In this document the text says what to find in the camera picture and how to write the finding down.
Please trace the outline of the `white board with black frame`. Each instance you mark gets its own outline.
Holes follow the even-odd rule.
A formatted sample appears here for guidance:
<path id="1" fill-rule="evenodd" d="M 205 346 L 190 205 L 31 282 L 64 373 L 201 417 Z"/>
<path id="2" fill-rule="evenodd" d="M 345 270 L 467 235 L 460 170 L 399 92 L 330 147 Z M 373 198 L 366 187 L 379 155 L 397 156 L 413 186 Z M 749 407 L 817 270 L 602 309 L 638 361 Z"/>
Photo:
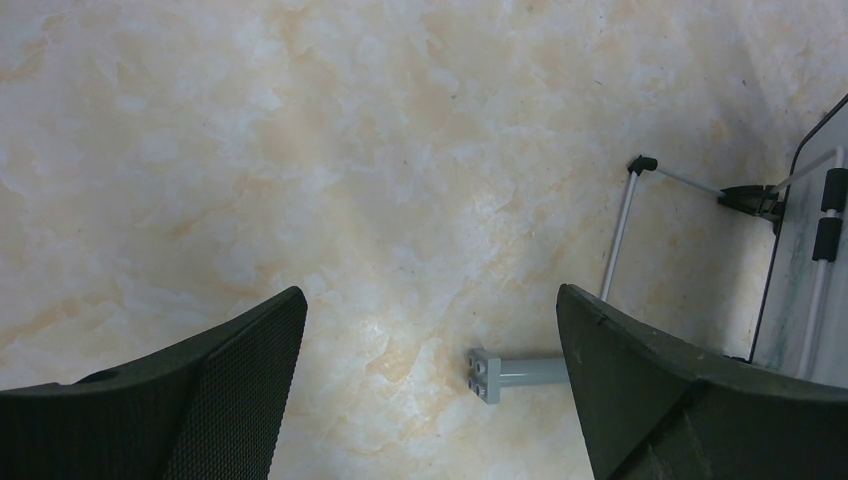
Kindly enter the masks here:
<path id="1" fill-rule="evenodd" d="M 727 209 L 765 220 L 776 240 L 747 360 L 824 385 L 847 385 L 847 101 L 802 138 L 775 185 L 719 189 L 639 155 L 627 165 L 623 205 L 601 287 L 607 299 L 639 177 L 656 172 Z"/>

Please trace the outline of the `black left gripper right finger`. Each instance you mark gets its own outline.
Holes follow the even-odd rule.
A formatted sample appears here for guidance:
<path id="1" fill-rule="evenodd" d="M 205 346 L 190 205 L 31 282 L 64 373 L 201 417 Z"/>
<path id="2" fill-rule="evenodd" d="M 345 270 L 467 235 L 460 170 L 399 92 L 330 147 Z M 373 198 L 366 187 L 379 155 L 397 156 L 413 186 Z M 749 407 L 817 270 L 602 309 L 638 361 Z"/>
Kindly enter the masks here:
<path id="1" fill-rule="evenodd" d="M 598 479 L 843 479 L 847 392 L 687 343 L 570 284 L 558 329 Z"/>

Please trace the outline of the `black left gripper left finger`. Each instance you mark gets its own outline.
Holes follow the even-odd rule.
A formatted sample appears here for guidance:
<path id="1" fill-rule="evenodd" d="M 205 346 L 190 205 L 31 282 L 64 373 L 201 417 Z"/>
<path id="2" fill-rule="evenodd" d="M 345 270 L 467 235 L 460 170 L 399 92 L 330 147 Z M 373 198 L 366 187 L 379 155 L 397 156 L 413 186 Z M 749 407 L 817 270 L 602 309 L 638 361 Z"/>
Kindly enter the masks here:
<path id="1" fill-rule="evenodd" d="M 307 319 L 290 287 L 73 384 L 1 394 L 5 479 L 264 479 Z"/>

